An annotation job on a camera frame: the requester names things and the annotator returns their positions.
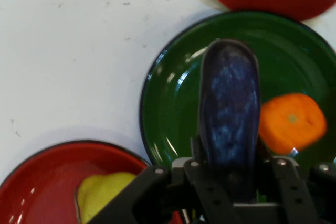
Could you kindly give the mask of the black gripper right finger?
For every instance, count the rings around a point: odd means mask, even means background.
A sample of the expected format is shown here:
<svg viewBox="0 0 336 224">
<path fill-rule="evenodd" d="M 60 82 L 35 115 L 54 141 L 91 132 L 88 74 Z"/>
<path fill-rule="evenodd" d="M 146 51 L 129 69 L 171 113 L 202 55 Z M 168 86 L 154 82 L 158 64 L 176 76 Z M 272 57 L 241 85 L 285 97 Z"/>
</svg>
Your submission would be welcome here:
<svg viewBox="0 0 336 224">
<path fill-rule="evenodd" d="M 258 141 L 258 192 L 279 209 L 283 223 L 335 223 L 335 163 L 305 172 L 291 157 L 276 156 Z"/>
</svg>

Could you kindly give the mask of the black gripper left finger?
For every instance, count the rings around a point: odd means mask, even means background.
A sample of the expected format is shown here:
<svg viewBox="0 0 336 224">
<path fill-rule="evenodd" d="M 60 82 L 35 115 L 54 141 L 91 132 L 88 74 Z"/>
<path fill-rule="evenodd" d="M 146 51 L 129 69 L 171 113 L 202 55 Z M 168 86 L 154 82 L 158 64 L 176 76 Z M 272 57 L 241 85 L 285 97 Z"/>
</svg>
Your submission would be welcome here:
<svg viewBox="0 0 336 224">
<path fill-rule="evenodd" d="M 169 223 L 182 209 L 195 210 L 206 223 L 242 223 L 222 186 L 191 159 L 182 167 L 146 168 L 91 223 Z"/>
</svg>

